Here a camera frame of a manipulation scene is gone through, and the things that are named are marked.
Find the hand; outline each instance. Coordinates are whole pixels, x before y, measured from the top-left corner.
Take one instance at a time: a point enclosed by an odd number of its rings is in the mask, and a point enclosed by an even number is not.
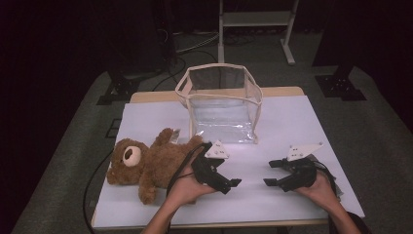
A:
[[[197,198],[202,195],[213,193],[216,190],[197,182],[194,176],[194,171],[191,167],[192,161],[195,158],[192,158],[186,167],[182,170],[179,175],[179,179],[176,180],[172,189],[169,192],[169,195],[166,199],[166,202],[175,204],[177,207],[188,203],[194,203]]]
[[[310,187],[300,187],[294,190],[308,198],[314,203],[327,210],[333,204],[339,203],[336,195],[331,189],[326,174],[317,171],[316,181]]]
[[[202,195],[215,192],[216,190],[197,182],[192,170],[191,164],[195,158],[185,166],[176,180],[175,184],[170,189],[169,195],[165,202],[158,209],[151,221],[142,230],[143,233],[164,234],[168,230],[170,221],[175,212],[182,206],[188,203],[193,203]]]
[[[314,203],[325,209],[340,234],[360,233],[356,224],[352,221],[331,189],[326,174],[317,171],[316,181],[313,185],[310,187],[300,187],[294,191],[310,198]]]

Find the white table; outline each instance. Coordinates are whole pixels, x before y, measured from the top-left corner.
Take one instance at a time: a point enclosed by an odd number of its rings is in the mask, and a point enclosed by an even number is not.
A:
[[[187,110],[177,101],[126,104],[117,141],[131,137],[150,144],[166,127],[180,128],[180,142],[189,139]],[[258,144],[226,144],[231,154],[218,172],[241,178],[238,187],[224,195],[214,193],[182,207],[172,227],[286,226],[326,223],[325,211],[294,192],[268,187],[263,178],[282,178],[288,173],[271,169],[268,162],[284,158],[291,144],[323,143],[314,155],[337,177],[347,211],[364,216],[357,197],[343,172],[316,113],[306,96],[264,97],[257,126]],[[165,198],[162,190],[155,204],[144,206],[137,185],[115,186],[105,181],[96,206],[94,228],[142,227]]]

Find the teddy bear arm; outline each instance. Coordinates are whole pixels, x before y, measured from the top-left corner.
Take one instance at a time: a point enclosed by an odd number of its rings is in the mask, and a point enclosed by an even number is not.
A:
[[[158,136],[155,138],[155,141],[152,143],[152,146],[161,146],[169,142],[170,137],[172,137],[173,129],[166,128],[163,129]]]
[[[139,180],[139,199],[144,204],[152,204],[155,201],[157,188],[149,174],[144,173]]]

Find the brown teddy bear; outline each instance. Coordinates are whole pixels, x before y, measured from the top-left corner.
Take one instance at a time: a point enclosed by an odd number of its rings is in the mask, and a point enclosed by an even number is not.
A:
[[[110,184],[139,184],[139,199],[143,204],[155,201],[157,187],[167,188],[173,174],[186,155],[203,143],[193,136],[185,144],[169,142],[173,129],[163,129],[150,147],[124,138],[116,143],[111,155],[111,166],[106,174]]]

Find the clear container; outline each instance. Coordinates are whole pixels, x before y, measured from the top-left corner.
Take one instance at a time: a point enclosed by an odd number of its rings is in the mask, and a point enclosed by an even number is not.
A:
[[[189,67],[175,88],[190,115],[190,137],[223,143],[257,143],[262,91],[244,66]]]

